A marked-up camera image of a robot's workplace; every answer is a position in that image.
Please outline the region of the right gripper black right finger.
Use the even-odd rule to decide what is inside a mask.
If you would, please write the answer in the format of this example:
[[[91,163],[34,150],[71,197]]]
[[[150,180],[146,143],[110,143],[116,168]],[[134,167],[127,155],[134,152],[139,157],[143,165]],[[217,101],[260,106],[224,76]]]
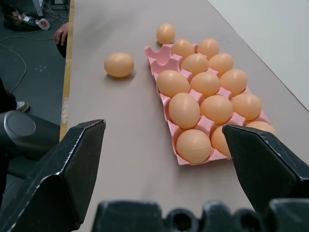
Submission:
[[[309,199],[309,165],[270,132],[225,125],[222,129],[239,183],[254,210],[273,199]]]

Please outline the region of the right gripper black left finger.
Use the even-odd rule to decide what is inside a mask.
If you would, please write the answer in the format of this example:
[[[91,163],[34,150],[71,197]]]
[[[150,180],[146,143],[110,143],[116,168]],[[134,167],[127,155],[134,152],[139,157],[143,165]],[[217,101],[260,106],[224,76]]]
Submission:
[[[0,232],[71,232],[83,224],[97,179],[106,121],[68,130],[0,213]]]

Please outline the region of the tan egg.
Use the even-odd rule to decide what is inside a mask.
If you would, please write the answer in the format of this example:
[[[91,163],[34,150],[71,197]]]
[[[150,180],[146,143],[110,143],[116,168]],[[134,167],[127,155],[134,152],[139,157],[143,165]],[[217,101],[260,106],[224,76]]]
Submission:
[[[215,95],[219,91],[220,80],[213,73],[202,72],[192,78],[190,88],[201,93],[204,98],[207,98]]]
[[[209,60],[209,68],[218,72],[218,76],[221,77],[223,74],[232,70],[234,66],[234,59],[230,54],[221,53],[213,56]]]
[[[222,132],[223,126],[219,126],[214,130],[211,135],[211,145],[213,148],[217,149],[220,153],[231,158],[231,153],[229,151],[225,136]]]
[[[171,53],[174,55],[181,56],[183,59],[186,59],[188,56],[195,53],[194,46],[191,42],[185,39],[178,39],[174,42],[171,47]]]
[[[181,70],[190,72],[193,76],[206,72],[209,68],[207,57],[203,54],[189,55],[181,64]]]
[[[232,97],[242,93],[247,83],[248,78],[246,73],[239,69],[229,70],[220,77],[221,87],[230,91]]]
[[[231,118],[232,113],[232,103],[224,96],[210,96],[200,105],[200,114],[212,120],[216,125],[227,122]]]
[[[170,23],[161,24],[156,32],[156,39],[159,44],[171,44],[176,34],[175,27]]]
[[[128,76],[134,70],[133,58],[127,53],[113,53],[105,59],[104,70],[113,77]]]
[[[190,91],[187,78],[182,73],[173,70],[161,72],[156,79],[156,86],[159,93],[170,98],[178,93],[189,93]]]
[[[246,125],[246,127],[255,128],[255,129],[258,129],[258,130],[270,132],[270,133],[274,134],[275,136],[277,135],[275,128],[272,125],[270,125],[266,122],[263,122],[263,121],[254,121],[254,122],[248,123]]]
[[[200,117],[198,101],[188,93],[178,93],[169,102],[171,121],[182,129],[194,127]]]
[[[231,99],[233,111],[244,117],[246,121],[257,118],[262,111],[262,101],[251,93],[242,93]]]
[[[184,131],[176,142],[179,156],[191,164],[204,162],[211,154],[211,142],[200,130]]]
[[[219,43],[213,38],[205,39],[198,45],[197,53],[205,55],[209,60],[219,54]]]

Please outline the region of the pink egg tray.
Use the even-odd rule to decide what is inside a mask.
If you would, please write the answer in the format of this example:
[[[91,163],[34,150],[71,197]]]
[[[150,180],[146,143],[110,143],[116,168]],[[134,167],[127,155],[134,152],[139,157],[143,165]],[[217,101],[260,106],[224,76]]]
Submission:
[[[147,60],[150,64],[151,73],[152,73],[153,78],[155,79],[155,82],[157,83],[157,78],[158,78],[159,74],[161,74],[165,70],[178,71],[184,77],[186,77],[188,82],[190,82],[193,79],[192,74],[190,72],[188,72],[187,70],[180,70],[180,66],[183,62],[183,58],[179,55],[176,55],[176,54],[172,55],[171,54],[171,48],[172,48],[171,44],[166,44],[166,45],[163,45],[159,51],[155,52],[155,51],[152,50],[152,48],[150,46],[145,47],[145,54],[146,54]],[[213,70],[211,68],[208,68],[207,72],[212,73],[214,75],[217,75],[217,73],[218,73],[216,70]],[[170,119],[169,102],[170,102],[171,98],[164,95],[159,90],[157,90],[157,92],[158,92],[158,95],[159,95],[159,97],[162,101],[162,104],[163,104],[164,117],[165,117],[165,120],[168,124],[169,131],[170,131],[170,134],[171,134],[173,152],[174,152],[174,154],[177,158],[177,162],[178,162],[179,165],[187,165],[187,164],[188,165],[199,165],[199,164],[204,164],[204,163],[214,161],[214,160],[230,159],[227,156],[225,156],[224,154],[220,153],[217,149],[211,148],[211,153],[210,153],[209,157],[201,163],[193,164],[193,163],[190,163],[187,160],[184,160],[178,154],[178,151],[176,149],[176,142],[177,142],[177,139],[179,138],[179,136],[185,130],[181,129],[178,125],[174,124],[172,122],[172,120]],[[202,93],[199,93],[195,90],[190,90],[189,94],[196,99],[196,101],[199,103],[199,105],[201,105],[202,102],[205,100]],[[229,100],[232,99],[232,93],[230,91],[228,91],[227,89],[223,88],[223,87],[220,87],[218,89],[218,91],[215,93],[215,96],[216,95],[226,97]],[[240,116],[239,114],[233,113],[231,118],[225,124],[234,124],[234,125],[246,126],[247,124],[252,123],[252,122],[256,122],[256,121],[265,122],[265,123],[271,125],[266,113],[263,110],[261,110],[261,113],[259,114],[259,116],[257,118],[255,118],[255,119],[253,119],[252,121],[249,121],[249,122],[245,121],[245,118]],[[194,126],[192,129],[200,130],[210,138],[210,135],[216,129],[216,127],[217,127],[217,125],[215,125],[215,123],[213,121],[211,121],[210,119],[208,119],[205,116],[200,116],[200,119],[199,119],[197,125]]]

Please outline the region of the bystander's bare hand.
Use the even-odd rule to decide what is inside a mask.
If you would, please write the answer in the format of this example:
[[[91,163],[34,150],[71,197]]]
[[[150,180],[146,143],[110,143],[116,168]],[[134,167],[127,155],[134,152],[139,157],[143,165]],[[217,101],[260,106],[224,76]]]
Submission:
[[[66,37],[68,35],[69,23],[63,24],[54,35],[55,43],[57,45],[64,45]]]

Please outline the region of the dark grey robot body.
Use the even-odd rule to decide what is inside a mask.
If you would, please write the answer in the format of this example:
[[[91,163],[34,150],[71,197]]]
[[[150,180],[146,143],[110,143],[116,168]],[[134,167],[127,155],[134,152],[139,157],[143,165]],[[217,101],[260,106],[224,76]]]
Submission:
[[[59,142],[60,126],[40,117],[9,111],[0,114],[0,166],[7,176],[7,186],[20,185]]]

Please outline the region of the grey shoe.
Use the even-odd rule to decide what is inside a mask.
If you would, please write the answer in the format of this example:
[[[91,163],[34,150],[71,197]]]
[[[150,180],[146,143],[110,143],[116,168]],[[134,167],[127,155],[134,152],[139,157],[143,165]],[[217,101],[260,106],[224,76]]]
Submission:
[[[16,102],[16,110],[20,112],[26,112],[30,108],[29,104],[25,101],[17,101]]]

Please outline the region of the black trouser leg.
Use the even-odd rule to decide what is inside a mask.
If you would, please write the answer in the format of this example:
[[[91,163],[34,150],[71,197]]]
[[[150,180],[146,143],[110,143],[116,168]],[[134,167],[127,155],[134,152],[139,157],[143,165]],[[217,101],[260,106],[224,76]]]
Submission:
[[[15,96],[5,89],[0,78],[0,113],[16,110],[16,107]]]

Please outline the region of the black rounded object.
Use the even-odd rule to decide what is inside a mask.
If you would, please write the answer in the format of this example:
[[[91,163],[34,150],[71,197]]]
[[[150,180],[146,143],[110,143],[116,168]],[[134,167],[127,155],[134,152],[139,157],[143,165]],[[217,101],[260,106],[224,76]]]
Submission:
[[[66,58],[67,43],[63,43],[63,45],[61,43],[58,43],[58,44],[56,44],[56,47],[57,47],[59,53],[61,54],[61,56],[63,58]]]

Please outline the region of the white roll with red mark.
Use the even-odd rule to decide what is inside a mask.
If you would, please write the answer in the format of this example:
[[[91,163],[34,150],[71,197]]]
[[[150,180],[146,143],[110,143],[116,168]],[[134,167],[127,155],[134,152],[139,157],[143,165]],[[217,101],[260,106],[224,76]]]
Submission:
[[[49,30],[50,28],[50,23],[45,18],[36,19],[35,23],[42,30]]]

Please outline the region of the black bag with clutter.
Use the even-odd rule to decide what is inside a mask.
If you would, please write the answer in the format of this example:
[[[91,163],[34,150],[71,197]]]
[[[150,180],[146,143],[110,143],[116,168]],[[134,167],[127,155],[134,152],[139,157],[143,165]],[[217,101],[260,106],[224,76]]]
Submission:
[[[21,13],[15,8],[3,9],[4,26],[14,31],[32,31],[40,29],[33,14]]]

